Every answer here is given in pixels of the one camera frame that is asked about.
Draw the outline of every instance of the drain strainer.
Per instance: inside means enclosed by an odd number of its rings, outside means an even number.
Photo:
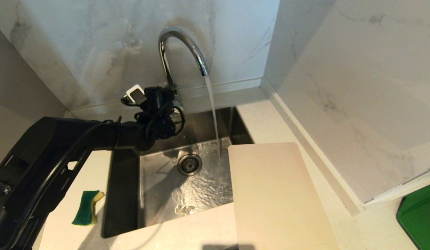
[[[178,171],[185,176],[197,174],[202,167],[202,160],[198,155],[184,155],[178,161]]]

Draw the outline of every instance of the green sponge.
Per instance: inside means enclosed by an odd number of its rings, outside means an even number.
[[[97,223],[96,202],[102,199],[104,193],[101,191],[84,191],[80,200],[79,210],[72,224],[78,226],[88,226]]]

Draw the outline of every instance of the white marble tile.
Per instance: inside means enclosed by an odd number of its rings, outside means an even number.
[[[281,0],[265,77],[275,89],[301,57],[336,0]]]
[[[279,22],[265,78],[361,201],[430,168],[430,0],[338,0],[296,62]]]
[[[157,40],[166,26],[197,41],[212,83],[263,76],[278,3],[0,1],[0,29],[62,103],[77,108],[117,101],[134,84],[165,82]],[[202,86],[187,48],[171,38],[169,51],[178,87]]]

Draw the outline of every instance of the cable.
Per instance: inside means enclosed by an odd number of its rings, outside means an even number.
[[[119,134],[121,133],[121,120],[122,120],[122,116],[119,116],[117,122],[116,122],[116,140],[114,142],[113,147],[111,148],[111,150],[113,151],[114,149],[117,148],[118,144],[119,144],[119,138],[121,137]]]
[[[126,98],[121,98],[121,103],[124,104],[125,106],[129,106],[129,107],[138,107],[139,105],[137,104],[131,104],[131,103],[126,103]]]
[[[170,101],[167,101],[164,106],[161,107],[160,110],[158,110],[158,112],[156,112],[156,114],[153,115],[153,117],[150,119],[150,121],[148,121],[147,127],[145,127],[145,139],[147,139],[147,141],[150,141],[150,127],[152,126],[153,122],[162,115],[162,111],[164,111],[165,107],[167,106],[167,104],[169,104]]]
[[[179,128],[179,130],[177,132],[175,132],[175,135],[178,135],[184,129],[184,124],[186,123],[186,119],[184,118],[184,113],[183,113],[182,109],[180,109],[177,106],[173,106],[172,108],[177,109],[179,114],[181,115],[181,127]]]
[[[136,120],[136,122],[139,122],[137,119],[140,116],[140,114],[142,114],[144,111],[141,112],[137,112],[136,114],[134,114],[134,119]]]
[[[83,133],[74,143],[71,145],[71,147],[67,150],[67,152],[60,158],[60,160],[57,162],[57,164],[53,167],[50,174],[47,176],[47,178],[43,181],[42,185],[37,189],[35,195],[33,198],[29,201],[29,205],[24,210],[23,216],[17,223],[16,229],[11,236],[10,241],[8,244],[4,247],[4,249],[12,248],[17,240],[20,238],[21,234],[23,233],[24,228],[26,227],[26,224],[29,221],[30,216],[34,212],[35,207],[37,206],[37,203],[39,203],[40,199],[42,198],[45,191],[48,189],[48,187],[51,185],[52,181],[55,179],[57,174],[61,171],[61,169],[68,164],[69,159],[74,155],[77,149],[79,149],[83,143],[88,138],[89,134],[94,132],[97,128],[104,126],[104,125],[110,125],[114,123],[113,121],[107,121],[105,123],[98,123],[91,128],[89,128],[85,133]]]

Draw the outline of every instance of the stainless steel sink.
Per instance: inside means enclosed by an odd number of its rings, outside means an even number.
[[[102,236],[112,237],[233,201],[227,147],[251,144],[235,108],[186,115],[176,137],[146,152],[116,150],[108,180]]]

